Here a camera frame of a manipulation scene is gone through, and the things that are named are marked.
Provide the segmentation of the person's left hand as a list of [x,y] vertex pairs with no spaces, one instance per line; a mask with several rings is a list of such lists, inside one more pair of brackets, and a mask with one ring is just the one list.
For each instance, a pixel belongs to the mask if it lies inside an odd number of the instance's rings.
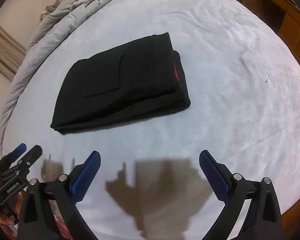
[[[20,211],[23,203],[23,197],[20,194],[14,196],[13,199],[10,201],[10,207],[15,212],[17,217],[20,217]],[[17,239],[17,233],[15,233],[11,226],[14,226],[14,219],[13,217],[7,217],[6,214],[0,213],[0,226],[4,233],[9,237],[9,239]]]

